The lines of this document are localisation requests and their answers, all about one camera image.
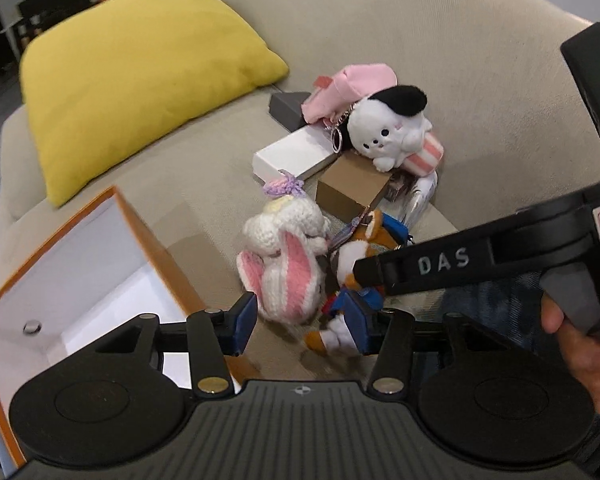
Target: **sofa backrest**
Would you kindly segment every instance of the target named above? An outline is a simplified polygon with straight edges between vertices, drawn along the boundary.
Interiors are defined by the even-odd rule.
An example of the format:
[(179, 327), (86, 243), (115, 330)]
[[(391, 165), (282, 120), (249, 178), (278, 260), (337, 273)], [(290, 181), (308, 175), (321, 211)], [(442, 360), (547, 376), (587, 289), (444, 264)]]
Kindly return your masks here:
[(436, 206), (458, 228), (600, 180), (600, 142), (560, 44), (586, 27), (544, 0), (224, 0), (280, 54), (285, 90), (385, 62), (429, 97)]

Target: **metal screw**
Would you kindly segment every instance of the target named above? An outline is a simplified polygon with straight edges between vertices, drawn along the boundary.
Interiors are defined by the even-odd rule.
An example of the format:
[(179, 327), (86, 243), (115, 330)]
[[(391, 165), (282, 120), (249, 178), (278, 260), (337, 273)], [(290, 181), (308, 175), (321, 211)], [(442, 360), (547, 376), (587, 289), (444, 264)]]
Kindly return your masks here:
[(30, 321), (27, 321), (24, 324), (22, 333), (24, 335), (36, 335), (41, 330), (42, 330), (42, 323), (40, 323), (39, 321), (36, 321), (35, 319), (32, 319)]
[(382, 377), (374, 381), (373, 387), (381, 394), (397, 394), (404, 389), (404, 383), (393, 377)]
[(228, 387), (228, 381), (222, 377), (205, 377), (198, 381), (198, 389), (206, 394), (221, 394)]

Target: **black plush ear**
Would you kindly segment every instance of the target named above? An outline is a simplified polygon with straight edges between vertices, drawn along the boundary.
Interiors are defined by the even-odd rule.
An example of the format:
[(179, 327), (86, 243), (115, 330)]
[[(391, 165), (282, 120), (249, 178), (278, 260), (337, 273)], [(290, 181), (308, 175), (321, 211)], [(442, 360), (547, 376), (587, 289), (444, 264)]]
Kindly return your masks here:
[(411, 85), (392, 86), (376, 92), (369, 99), (386, 104), (394, 113), (404, 117), (413, 117), (427, 106), (427, 95), (417, 86)]
[(342, 148), (340, 149), (341, 152), (346, 152), (348, 150), (353, 149), (353, 144), (351, 143), (351, 137), (349, 135), (349, 117), (350, 114), (347, 117), (345, 117), (345, 119), (342, 121), (342, 124), (338, 127), (340, 133), (342, 134)]

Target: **sofa seat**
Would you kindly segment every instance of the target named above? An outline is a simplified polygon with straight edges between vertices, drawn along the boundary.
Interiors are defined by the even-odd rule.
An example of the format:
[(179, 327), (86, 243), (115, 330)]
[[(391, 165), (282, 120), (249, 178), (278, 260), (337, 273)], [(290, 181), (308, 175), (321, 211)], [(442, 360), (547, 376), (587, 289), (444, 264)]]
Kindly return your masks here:
[[(20, 108), (2, 131), (3, 145), (17, 144), (20, 159), (12, 156), (0, 162), (0, 286), (81, 207), (115, 184), (168, 248), (203, 301), (219, 308), (231, 306), (242, 293), (235, 269), (235, 256), (244, 246), (242, 226), (261, 212), (266, 201), (252, 175), (251, 158), (285, 134), (267, 112), (272, 90), (256, 90), (191, 121), (104, 174), (59, 209), (44, 198), (40, 168), (31, 169), (38, 163), (26, 126), (26, 107)], [(35, 205), (26, 210), (27, 202)], [(414, 235), (423, 240), (451, 231), (453, 226), (430, 206)], [(435, 293), (427, 293), (393, 301), (426, 314), (436, 298)], [(260, 322), (247, 357), (267, 378), (359, 375), (347, 368), (347, 361), (342, 361), (347, 367), (338, 367), (307, 355), (301, 342), (307, 329), (284, 330)]]

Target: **gray ribbed plate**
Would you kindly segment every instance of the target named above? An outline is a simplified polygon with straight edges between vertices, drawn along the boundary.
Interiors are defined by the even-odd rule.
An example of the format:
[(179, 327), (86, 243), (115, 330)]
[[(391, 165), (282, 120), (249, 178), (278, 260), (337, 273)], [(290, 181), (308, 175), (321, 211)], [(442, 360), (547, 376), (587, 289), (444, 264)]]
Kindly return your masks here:
[(16, 480), (586, 480), (571, 462), (501, 472), (458, 460), (422, 433), (407, 407), (365, 396), (357, 383), (250, 381), (204, 402), (169, 444), (108, 470), (31, 462)]

